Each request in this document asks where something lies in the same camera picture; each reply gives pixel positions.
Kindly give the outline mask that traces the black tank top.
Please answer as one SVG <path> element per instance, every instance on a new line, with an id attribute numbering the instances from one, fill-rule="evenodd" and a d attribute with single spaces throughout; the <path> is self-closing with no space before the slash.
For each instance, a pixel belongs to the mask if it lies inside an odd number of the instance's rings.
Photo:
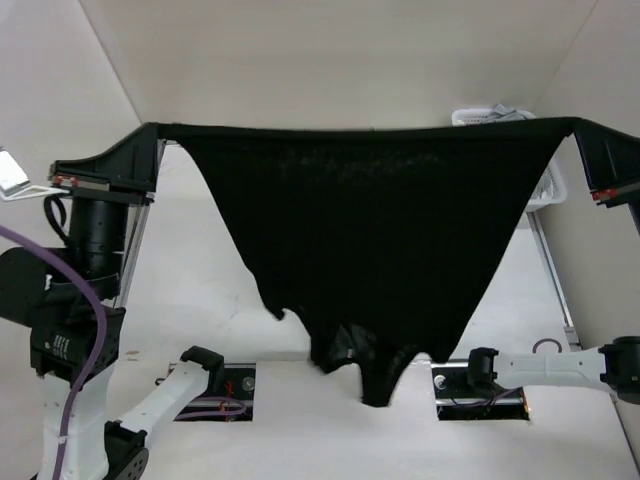
<path id="1" fill-rule="evenodd" d="M 199 168 L 264 306 L 293 311 L 325 372 L 390 402 L 413 358 L 446 361 L 569 119 L 404 131 L 163 124 Z"/>

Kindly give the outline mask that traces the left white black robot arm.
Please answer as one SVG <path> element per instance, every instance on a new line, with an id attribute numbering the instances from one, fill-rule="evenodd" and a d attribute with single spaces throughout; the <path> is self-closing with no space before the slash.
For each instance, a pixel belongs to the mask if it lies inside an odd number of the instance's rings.
<path id="1" fill-rule="evenodd" d="M 138 479 L 158 431 L 198 396 L 224 387 L 224 359 L 186 350 L 170 375 L 117 420 L 106 397 L 119 357 L 126 301 L 168 141 L 147 123 L 105 152 L 58 160 L 44 186 L 1 156 L 1 198 L 41 198 L 58 248 L 3 228 L 1 314 L 27 327 L 43 382 L 42 479 Z"/>

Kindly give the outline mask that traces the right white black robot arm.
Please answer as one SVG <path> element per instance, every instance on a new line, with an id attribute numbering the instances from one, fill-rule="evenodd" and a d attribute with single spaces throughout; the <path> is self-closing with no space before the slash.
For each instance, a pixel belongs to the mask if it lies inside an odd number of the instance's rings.
<path id="1" fill-rule="evenodd" d="M 639 139 L 590 120 L 566 117 L 575 137 L 593 201 L 626 206 L 639 224 Z M 577 352 L 509 354 L 476 348 L 468 357 L 464 384 L 473 394 L 496 396 L 525 386 L 576 387 L 603 391 L 639 403 L 639 338 L 622 336 Z"/>

